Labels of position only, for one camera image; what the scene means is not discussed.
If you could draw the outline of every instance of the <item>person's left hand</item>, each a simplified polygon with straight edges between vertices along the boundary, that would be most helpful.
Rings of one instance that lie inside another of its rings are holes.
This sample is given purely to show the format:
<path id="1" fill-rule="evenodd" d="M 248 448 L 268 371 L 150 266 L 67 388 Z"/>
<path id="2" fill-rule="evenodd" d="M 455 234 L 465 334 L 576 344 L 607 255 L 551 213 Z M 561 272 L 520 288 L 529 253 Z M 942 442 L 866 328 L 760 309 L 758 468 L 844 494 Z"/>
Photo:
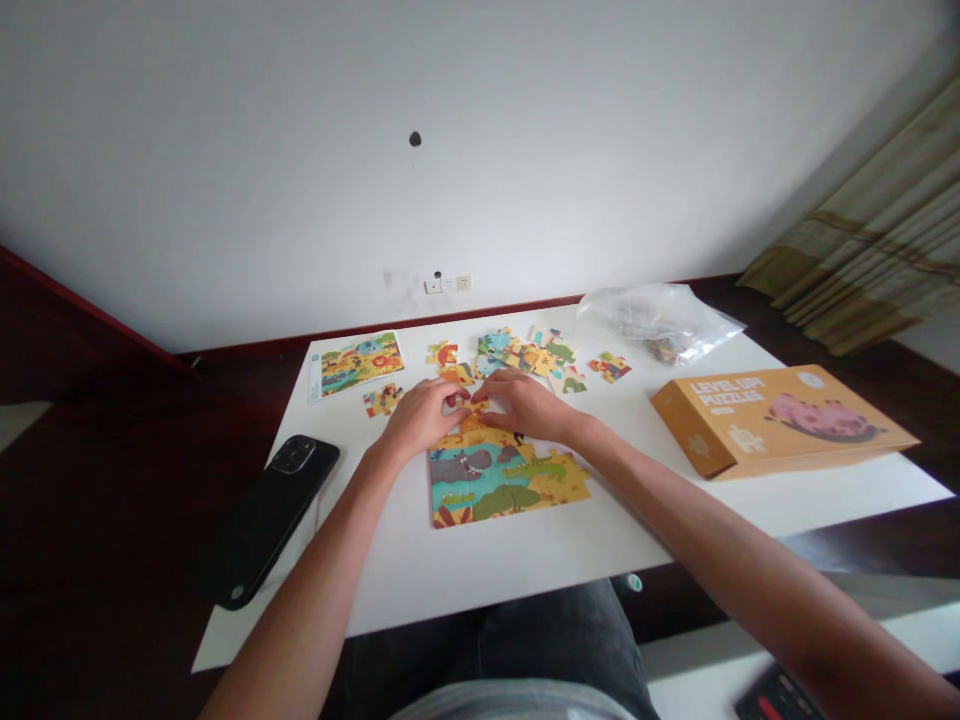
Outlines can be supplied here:
<path id="1" fill-rule="evenodd" d="M 440 413 L 444 399 L 453 406 L 457 395 L 464 400 L 470 399 L 470 393 L 456 383 L 440 378 L 421 380 L 413 390 L 403 394 L 377 443 L 399 455 L 404 462 L 417 453 L 426 452 L 469 417 L 467 408 L 449 415 Z"/>

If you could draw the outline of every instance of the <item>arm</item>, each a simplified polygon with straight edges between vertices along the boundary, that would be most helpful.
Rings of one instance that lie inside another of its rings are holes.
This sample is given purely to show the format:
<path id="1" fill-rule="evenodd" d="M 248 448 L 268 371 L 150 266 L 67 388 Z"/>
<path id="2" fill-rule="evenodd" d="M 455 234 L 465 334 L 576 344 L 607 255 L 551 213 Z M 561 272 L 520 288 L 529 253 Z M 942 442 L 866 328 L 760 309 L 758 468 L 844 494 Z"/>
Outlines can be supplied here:
<path id="1" fill-rule="evenodd" d="M 494 373 L 474 395 L 501 395 L 484 422 L 563 443 L 643 518 L 728 615 L 829 717 L 960 717 L 960 693 L 859 605 L 782 544 L 644 455 L 536 380 Z"/>
<path id="2" fill-rule="evenodd" d="M 203 720 L 320 715 L 346 637 L 373 532 L 397 475 L 469 410 L 440 413 L 459 385 L 424 380 L 407 393 L 240 649 Z"/>

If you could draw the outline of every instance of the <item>white wall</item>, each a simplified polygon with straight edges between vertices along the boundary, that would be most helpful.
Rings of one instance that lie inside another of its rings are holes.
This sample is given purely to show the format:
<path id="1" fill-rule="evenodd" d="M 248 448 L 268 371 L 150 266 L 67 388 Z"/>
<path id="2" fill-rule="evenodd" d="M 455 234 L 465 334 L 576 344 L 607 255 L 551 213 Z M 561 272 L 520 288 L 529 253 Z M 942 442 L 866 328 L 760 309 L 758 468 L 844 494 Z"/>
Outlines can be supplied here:
<path id="1" fill-rule="evenodd" d="M 897 340 L 960 375 L 960 307 L 934 315 Z"/>
<path id="2" fill-rule="evenodd" d="M 8 0 L 0 237 L 174 352 L 739 271 L 952 13 Z"/>

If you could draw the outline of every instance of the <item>person's right hand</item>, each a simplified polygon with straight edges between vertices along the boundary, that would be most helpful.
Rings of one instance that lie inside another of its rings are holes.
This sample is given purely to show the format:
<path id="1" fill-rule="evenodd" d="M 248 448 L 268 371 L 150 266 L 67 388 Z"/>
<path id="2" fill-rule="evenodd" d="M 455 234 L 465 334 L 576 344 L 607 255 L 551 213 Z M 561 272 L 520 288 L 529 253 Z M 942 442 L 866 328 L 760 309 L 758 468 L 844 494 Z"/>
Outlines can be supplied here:
<path id="1" fill-rule="evenodd" d="M 514 368 L 493 373 L 474 393 L 471 402 L 486 400 L 490 395 L 506 398 L 513 405 L 509 413 L 484 413 L 483 423 L 491 427 L 566 443 L 577 424 L 582 422 L 583 413 Z"/>

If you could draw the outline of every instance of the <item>cardboard box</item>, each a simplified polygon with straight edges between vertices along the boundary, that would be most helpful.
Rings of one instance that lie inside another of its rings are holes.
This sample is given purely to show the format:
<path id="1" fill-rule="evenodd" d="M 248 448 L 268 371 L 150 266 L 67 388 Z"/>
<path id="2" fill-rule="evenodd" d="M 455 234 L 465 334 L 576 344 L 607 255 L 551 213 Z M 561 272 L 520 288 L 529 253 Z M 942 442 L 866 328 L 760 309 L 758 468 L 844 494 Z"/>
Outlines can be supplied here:
<path id="1" fill-rule="evenodd" d="M 708 480 L 849 465 L 920 442 L 819 365 L 671 380 L 652 402 Z"/>

